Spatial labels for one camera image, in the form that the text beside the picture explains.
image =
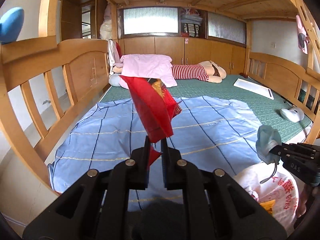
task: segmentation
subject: red plastic bag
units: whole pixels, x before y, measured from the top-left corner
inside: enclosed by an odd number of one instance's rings
[[[128,84],[132,100],[150,142],[156,143],[172,136],[171,119],[181,112],[181,108],[161,80],[126,76],[121,78]],[[151,146],[149,165],[160,155],[161,153]]]

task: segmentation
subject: light blue sheet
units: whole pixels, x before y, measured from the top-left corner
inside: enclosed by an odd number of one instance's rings
[[[260,162],[255,142],[261,123],[246,103],[208,96],[176,101],[181,101],[182,112],[172,119],[174,135],[167,141],[182,158],[202,170],[222,168],[231,176]],[[112,169],[143,147],[145,136],[132,99],[97,103],[58,148],[49,165],[52,188],[63,192],[89,169]],[[155,148],[160,151],[159,142]],[[150,167],[148,189],[130,191],[128,210],[144,207],[155,197],[182,202],[182,191],[164,188],[160,159]]]

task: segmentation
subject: red and white striped fabric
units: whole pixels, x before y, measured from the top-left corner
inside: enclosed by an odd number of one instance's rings
[[[209,81],[205,68],[201,65],[172,65],[172,75],[174,79],[199,79]]]

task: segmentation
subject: frosted glass window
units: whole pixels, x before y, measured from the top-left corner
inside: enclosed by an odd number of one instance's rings
[[[124,34],[178,33],[178,8],[143,7],[123,10]]]
[[[208,12],[208,36],[246,44],[246,23]]]

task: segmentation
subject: wooden bed rail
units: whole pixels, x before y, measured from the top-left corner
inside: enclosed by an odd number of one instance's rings
[[[289,60],[264,53],[249,54],[247,74],[249,77],[271,88],[288,99],[314,122],[305,143],[313,144],[320,132],[320,81],[309,75],[300,65]],[[299,101],[302,83],[305,82],[307,91],[303,102]],[[313,87],[314,101],[308,104],[308,98]]]
[[[13,50],[19,42],[1,46],[6,55],[17,53],[13,60],[0,58],[0,127],[12,149],[31,172],[50,187],[49,172],[44,161],[75,118],[108,84],[108,42],[94,39],[65,40],[55,49],[24,53]],[[51,70],[62,66],[71,106],[63,112],[59,103]],[[52,108],[57,121],[47,129],[37,109],[29,80],[44,75]],[[31,119],[39,132],[40,141],[33,148],[14,113],[8,92],[20,86]]]

